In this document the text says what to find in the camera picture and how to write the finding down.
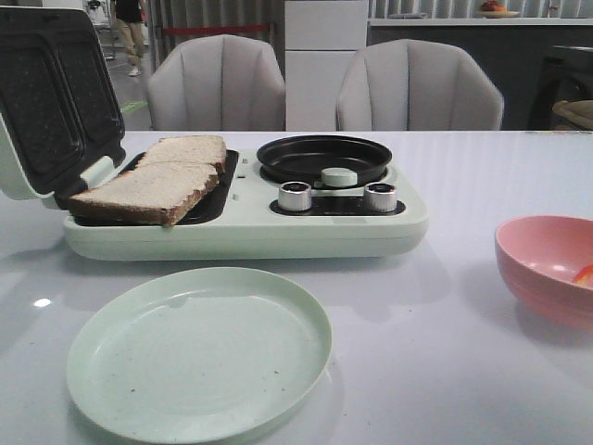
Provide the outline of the shrimp pieces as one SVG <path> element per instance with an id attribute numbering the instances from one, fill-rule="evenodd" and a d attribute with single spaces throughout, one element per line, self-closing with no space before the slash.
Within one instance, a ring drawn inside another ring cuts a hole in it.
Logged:
<path id="1" fill-rule="evenodd" d="M 593 265 L 584 266 L 573 278 L 572 282 L 579 286 L 593 287 Z"/>

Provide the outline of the left silver control knob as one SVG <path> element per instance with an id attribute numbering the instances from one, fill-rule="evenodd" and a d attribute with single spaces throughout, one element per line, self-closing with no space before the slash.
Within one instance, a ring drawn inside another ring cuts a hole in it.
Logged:
<path id="1" fill-rule="evenodd" d="M 292 212 L 308 211 L 312 206 L 311 185 L 304 182 L 285 182 L 278 190 L 278 206 Z"/>

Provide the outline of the walking person in background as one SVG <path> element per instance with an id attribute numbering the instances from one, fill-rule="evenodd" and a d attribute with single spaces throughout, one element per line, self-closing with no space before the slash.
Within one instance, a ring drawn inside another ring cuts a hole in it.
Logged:
<path id="1" fill-rule="evenodd" d="M 137 77 L 141 74 L 145 52 L 142 32 L 146 13 L 145 1 L 115 0 L 111 2 L 111 8 L 120 40 L 132 67 L 129 76 Z"/>

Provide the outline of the dark kitchen counter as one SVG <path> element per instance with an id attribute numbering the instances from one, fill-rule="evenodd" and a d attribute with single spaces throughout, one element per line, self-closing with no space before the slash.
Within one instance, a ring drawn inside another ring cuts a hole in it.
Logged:
<path id="1" fill-rule="evenodd" d="M 591 19 L 372 19 L 367 44 L 415 39 L 458 46 L 504 96 L 504 130 L 555 125 L 560 100 L 592 97 Z"/>

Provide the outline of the black round frying pan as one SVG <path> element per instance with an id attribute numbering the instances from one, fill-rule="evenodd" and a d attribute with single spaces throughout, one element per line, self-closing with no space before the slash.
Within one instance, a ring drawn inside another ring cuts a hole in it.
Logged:
<path id="1" fill-rule="evenodd" d="M 362 186 L 385 176 L 391 151 L 374 141 L 336 134 L 305 134 L 269 142 L 257 151 L 262 176 L 276 183 L 299 181 L 316 188 L 330 185 L 322 179 L 328 168 L 354 172 L 349 187 Z"/>

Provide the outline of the light green round plate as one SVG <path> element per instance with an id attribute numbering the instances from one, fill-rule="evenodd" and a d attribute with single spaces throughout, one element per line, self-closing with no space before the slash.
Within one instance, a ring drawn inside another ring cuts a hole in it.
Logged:
<path id="1" fill-rule="evenodd" d="M 99 310 L 72 343 L 67 385 L 78 409 L 117 436 L 228 443 L 291 417 L 332 346 L 324 307 L 298 284 L 255 269 L 196 269 Z"/>

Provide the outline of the right silver control knob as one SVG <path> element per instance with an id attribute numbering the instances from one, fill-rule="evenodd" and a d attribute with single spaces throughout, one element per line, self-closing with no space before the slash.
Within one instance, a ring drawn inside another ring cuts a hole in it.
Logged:
<path id="1" fill-rule="evenodd" d="M 362 196 L 363 207 L 372 212 L 388 213 L 397 208 L 397 188 L 388 183 L 366 184 Z"/>

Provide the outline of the green breakfast maker lid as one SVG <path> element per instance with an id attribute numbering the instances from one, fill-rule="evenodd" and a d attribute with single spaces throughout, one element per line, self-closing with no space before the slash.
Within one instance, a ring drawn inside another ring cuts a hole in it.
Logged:
<path id="1" fill-rule="evenodd" d="M 1 9 L 1 190 L 66 209 L 124 161 L 124 121 L 79 9 Z"/>

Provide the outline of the green breakfast maker base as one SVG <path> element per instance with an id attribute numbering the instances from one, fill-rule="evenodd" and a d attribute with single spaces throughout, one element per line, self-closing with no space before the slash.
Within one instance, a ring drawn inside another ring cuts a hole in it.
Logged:
<path id="1" fill-rule="evenodd" d="M 327 214 L 275 212 L 278 184 L 260 174 L 254 150 L 231 150 L 219 186 L 205 197 L 225 202 L 208 222 L 186 217 L 172 227 L 113 225 L 67 217 L 65 238 L 76 253 L 105 261 L 217 261 L 383 257 L 414 249 L 428 229 L 428 210 L 395 165 L 385 182 L 397 192 L 391 214 L 368 214 L 362 188 L 316 190 L 331 202 Z"/>

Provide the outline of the fruit bowl on counter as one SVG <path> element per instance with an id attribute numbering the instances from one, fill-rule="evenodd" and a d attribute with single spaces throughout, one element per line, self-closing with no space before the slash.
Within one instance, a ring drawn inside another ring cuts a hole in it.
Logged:
<path id="1" fill-rule="evenodd" d="M 508 10 L 497 0 L 486 0 L 478 8 L 477 14 L 486 19 L 505 19 L 519 16 L 518 11 Z"/>

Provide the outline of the silver control knob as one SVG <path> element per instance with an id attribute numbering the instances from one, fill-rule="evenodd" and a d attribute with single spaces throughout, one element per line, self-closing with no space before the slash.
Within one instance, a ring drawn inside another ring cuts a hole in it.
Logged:
<path id="1" fill-rule="evenodd" d="M 397 208 L 397 188 L 388 183 L 366 184 L 362 196 L 363 207 L 372 212 L 388 213 Z"/>
<path id="2" fill-rule="evenodd" d="M 308 211 L 312 206 L 311 185 L 304 182 L 285 182 L 278 190 L 278 206 L 292 212 Z"/>

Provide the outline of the red belt stanchion barrier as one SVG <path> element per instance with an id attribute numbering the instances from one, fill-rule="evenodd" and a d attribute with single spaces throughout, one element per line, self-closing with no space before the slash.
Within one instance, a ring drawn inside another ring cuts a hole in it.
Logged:
<path id="1" fill-rule="evenodd" d="M 162 28 L 163 35 L 214 35 L 214 34 L 241 34 L 241 33 L 257 33 L 269 32 L 271 30 L 270 23 L 255 24 L 255 25 L 233 25 L 233 26 L 219 26 L 219 27 L 194 27 L 194 28 L 180 28 L 169 27 Z"/>

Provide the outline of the white bread slice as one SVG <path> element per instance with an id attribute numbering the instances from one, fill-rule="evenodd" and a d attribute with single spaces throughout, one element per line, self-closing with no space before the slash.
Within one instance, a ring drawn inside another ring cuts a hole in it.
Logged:
<path id="1" fill-rule="evenodd" d="M 190 162 L 213 166 L 217 173 L 226 171 L 227 147 L 218 135 L 187 135 L 161 138 L 138 160 L 140 168 L 156 162 Z"/>
<path id="2" fill-rule="evenodd" d="M 69 211 L 97 220 L 173 226 L 218 183 L 209 164 L 157 162 L 70 197 Z"/>

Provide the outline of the pink bowl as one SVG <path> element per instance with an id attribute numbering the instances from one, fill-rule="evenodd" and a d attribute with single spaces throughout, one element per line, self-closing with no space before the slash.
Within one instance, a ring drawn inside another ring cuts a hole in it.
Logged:
<path id="1" fill-rule="evenodd" d="M 534 215 L 500 224 L 495 232 L 499 273 L 533 312 L 559 324 L 592 329 L 592 287 L 572 282 L 592 264 L 592 221 Z"/>

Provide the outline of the white refrigerator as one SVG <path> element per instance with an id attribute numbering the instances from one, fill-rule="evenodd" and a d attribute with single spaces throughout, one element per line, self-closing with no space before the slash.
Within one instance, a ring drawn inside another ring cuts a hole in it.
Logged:
<path id="1" fill-rule="evenodd" d="M 367 1 L 286 1 L 286 129 L 333 131 L 350 59 L 367 41 Z"/>

